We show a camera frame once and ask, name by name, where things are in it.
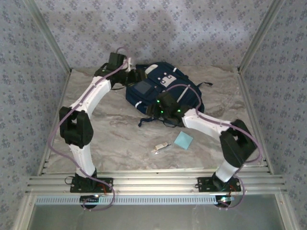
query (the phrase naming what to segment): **wall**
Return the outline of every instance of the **wall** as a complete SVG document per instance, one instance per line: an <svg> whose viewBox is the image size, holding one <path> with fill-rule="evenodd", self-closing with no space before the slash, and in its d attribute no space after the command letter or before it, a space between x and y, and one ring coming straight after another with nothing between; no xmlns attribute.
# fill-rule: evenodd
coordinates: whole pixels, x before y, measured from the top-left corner
<svg viewBox="0 0 307 230"><path fill-rule="evenodd" d="M67 76L22 0L0 1L0 229L11 229Z"/></svg>
<svg viewBox="0 0 307 230"><path fill-rule="evenodd" d="M272 0L36 1L70 67L125 45L139 62L238 66Z"/></svg>
<svg viewBox="0 0 307 230"><path fill-rule="evenodd" d="M307 229L307 2L286 0L244 73L275 173Z"/></svg>

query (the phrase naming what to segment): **marble floor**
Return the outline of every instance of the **marble floor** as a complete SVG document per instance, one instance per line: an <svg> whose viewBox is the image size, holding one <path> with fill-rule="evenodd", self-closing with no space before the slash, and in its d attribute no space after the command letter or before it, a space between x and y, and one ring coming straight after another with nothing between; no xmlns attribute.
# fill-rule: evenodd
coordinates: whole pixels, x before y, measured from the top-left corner
<svg viewBox="0 0 307 230"><path fill-rule="evenodd" d="M213 66L179 67L190 79L198 84L212 82L213 86L201 86L205 114L233 121L243 120L253 134L251 122L242 96L240 95L236 75L229 69ZM63 99L63 105L71 105L92 81L93 70L72 71ZM176 168L216 168L223 161L220 143L187 128L169 128L162 122L144 123L138 127L139 120L146 117L125 100L125 89L109 92L98 104L91 117L94 137L91 153L94 165L100 171L146 170ZM180 131L194 139L184 150L174 144ZM168 142L166 150L155 154L155 145ZM72 156L68 145L59 132L54 140L54 148ZM255 151L250 159L256 158ZM50 154L47 173L73 173L75 166L68 159Z"/></svg>

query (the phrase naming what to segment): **sticky note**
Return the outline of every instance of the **sticky note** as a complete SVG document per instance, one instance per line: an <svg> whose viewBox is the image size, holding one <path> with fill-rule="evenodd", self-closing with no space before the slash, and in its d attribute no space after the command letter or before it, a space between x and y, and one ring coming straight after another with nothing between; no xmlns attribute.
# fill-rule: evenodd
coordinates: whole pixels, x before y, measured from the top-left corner
<svg viewBox="0 0 307 230"><path fill-rule="evenodd" d="M187 150L192 140L193 140L193 137L181 131L174 143L180 146L181 148Z"/></svg>

